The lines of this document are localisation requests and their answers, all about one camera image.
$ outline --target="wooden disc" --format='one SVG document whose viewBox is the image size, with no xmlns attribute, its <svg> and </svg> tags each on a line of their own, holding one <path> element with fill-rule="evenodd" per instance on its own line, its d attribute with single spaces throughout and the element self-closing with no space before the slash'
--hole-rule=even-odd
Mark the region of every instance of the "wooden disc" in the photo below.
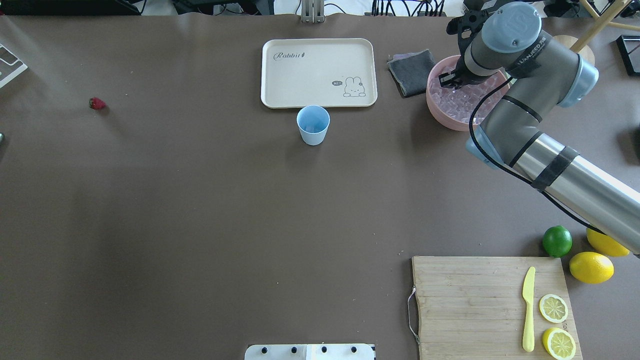
<svg viewBox="0 0 640 360">
<path fill-rule="evenodd" d="M 570 36 L 570 35 L 556 35 L 554 39 L 563 44 L 567 48 L 571 48 L 571 46 L 578 41 L 578 38 Z M 582 57 L 590 62 L 592 65 L 596 65 L 596 57 L 593 55 L 593 51 L 589 46 L 585 46 L 578 52 L 578 54 L 582 55 Z"/>
</svg>

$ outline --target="lime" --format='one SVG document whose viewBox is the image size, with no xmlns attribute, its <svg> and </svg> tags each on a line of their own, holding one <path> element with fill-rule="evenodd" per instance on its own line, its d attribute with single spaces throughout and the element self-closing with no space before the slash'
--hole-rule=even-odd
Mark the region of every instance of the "lime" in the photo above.
<svg viewBox="0 0 640 360">
<path fill-rule="evenodd" d="M 613 240 L 610 236 L 591 230 L 590 228 L 587 228 L 587 241 L 594 249 L 596 249 L 596 251 L 607 256 L 629 255 L 629 250 L 620 245 L 616 240 Z"/>
<path fill-rule="evenodd" d="M 613 263 L 602 254 L 585 251 L 569 260 L 569 271 L 582 282 L 600 284 L 613 276 Z"/>
<path fill-rule="evenodd" d="M 559 327 L 545 330 L 542 334 L 542 345 L 545 346 L 545 350 L 554 359 L 570 360 L 575 356 L 575 340 L 573 340 L 573 336 Z"/>
<path fill-rule="evenodd" d="M 554 258 L 567 255 L 572 245 L 571 233 L 560 225 L 548 228 L 542 237 L 542 247 Z"/>
<path fill-rule="evenodd" d="M 552 323 L 561 323 L 569 316 L 569 308 L 558 295 L 546 294 L 540 299 L 540 313 Z"/>
</svg>

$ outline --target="white floor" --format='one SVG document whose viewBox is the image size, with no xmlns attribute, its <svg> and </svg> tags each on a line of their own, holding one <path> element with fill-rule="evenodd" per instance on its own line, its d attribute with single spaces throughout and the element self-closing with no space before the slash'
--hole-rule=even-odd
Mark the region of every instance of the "white floor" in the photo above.
<svg viewBox="0 0 640 360">
<path fill-rule="evenodd" d="M 419 0 L 405 0 L 407 6 L 409 7 L 409 11 L 413 12 L 416 7 L 420 4 Z M 444 12 L 447 16 L 456 17 L 463 15 L 463 0 L 443 0 L 444 1 Z M 142 8 L 144 1 L 140 1 L 136 3 L 138 8 Z M 340 9 L 336 6 L 327 6 L 327 4 L 335 4 L 342 8 L 344 12 L 350 13 L 353 15 L 364 15 L 365 12 L 371 12 L 372 0 L 324 0 L 325 8 L 324 14 L 331 15 L 334 13 L 340 13 Z M 384 0 L 385 8 L 387 5 L 387 0 Z M 602 9 L 605 4 L 607 4 L 607 0 L 596 0 L 596 6 L 598 9 Z M 297 13 L 300 14 L 300 0 L 275 0 L 273 3 L 274 12 L 276 14 L 283 13 Z M 392 0 L 391 4 L 396 12 L 396 16 L 407 16 L 406 8 L 401 0 Z M 545 13 L 543 10 L 544 3 L 542 1 L 538 1 L 533 3 L 535 7 L 539 10 L 539 13 L 544 17 Z M 216 5 L 214 9 L 215 14 L 221 15 L 235 15 L 234 13 L 242 12 L 239 5 L 237 4 L 229 4 L 226 7 L 222 7 L 221 5 Z M 145 10 L 143 15 L 177 15 L 175 8 L 171 0 L 147 0 L 147 5 L 145 6 Z"/>
</svg>

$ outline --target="yellow lemon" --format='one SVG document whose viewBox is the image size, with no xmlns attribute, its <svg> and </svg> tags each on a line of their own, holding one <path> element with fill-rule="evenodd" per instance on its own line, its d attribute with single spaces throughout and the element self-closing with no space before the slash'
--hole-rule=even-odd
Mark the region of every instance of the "yellow lemon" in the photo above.
<svg viewBox="0 0 640 360">
<path fill-rule="evenodd" d="M 582 282 L 600 284 L 613 276 L 613 263 L 602 254 L 585 251 L 571 258 L 569 271 L 573 277 Z"/>
<path fill-rule="evenodd" d="M 546 294 L 540 299 L 540 313 L 552 323 L 561 323 L 569 316 L 569 307 L 558 295 Z"/>
<path fill-rule="evenodd" d="M 557 360 L 570 360 L 575 356 L 573 336 L 559 327 L 547 329 L 542 334 L 542 345 Z"/>
<path fill-rule="evenodd" d="M 607 256 L 629 255 L 629 250 L 620 245 L 616 240 L 613 240 L 610 236 L 591 230 L 590 228 L 587 228 L 587 241 L 594 249 Z"/>
</svg>

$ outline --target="light blue joint cap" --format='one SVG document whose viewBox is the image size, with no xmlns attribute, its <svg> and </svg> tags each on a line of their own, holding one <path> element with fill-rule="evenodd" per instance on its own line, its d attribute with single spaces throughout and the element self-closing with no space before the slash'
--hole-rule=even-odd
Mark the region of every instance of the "light blue joint cap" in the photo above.
<svg viewBox="0 0 640 360">
<path fill-rule="evenodd" d="M 563 108 L 573 106 L 576 102 L 587 96 L 598 82 L 598 77 L 600 76 L 595 66 L 583 59 L 582 55 L 578 55 L 578 57 L 580 58 L 578 62 L 578 72 L 575 74 L 573 84 L 571 84 L 571 88 L 569 88 L 569 92 L 566 93 L 564 99 L 558 103 L 558 106 Z"/>
<path fill-rule="evenodd" d="M 492 157 L 492 159 L 498 161 L 499 163 L 504 163 L 500 155 L 498 155 L 498 151 L 495 149 L 495 147 L 493 147 L 491 140 L 489 140 L 487 135 L 484 133 L 484 130 L 480 126 L 476 128 L 474 134 L 476 136 L 478 144 L 480 144 L 480 147 L 482 147 L 483 150 Z M 485 164 L 489 165 L 490 168 L 498 168 L 491 161 L 489 161 L 489 159 L 485 158 L 485 156 L 482 155 L 482 152 L 478 150 L 471 137 L 467 140 L 465 147 L 467 148 L 468 152 L 472 153 L 475 157 L 482 160 Z"/>
<path fill-rule="evenodd" d="M 482 28 L 482 40 L 502 54 L 519 53 L 533 44 L 542 30 L 542 19 L 533 6 L 513 1 L 489 16 Z"/>
</svg>

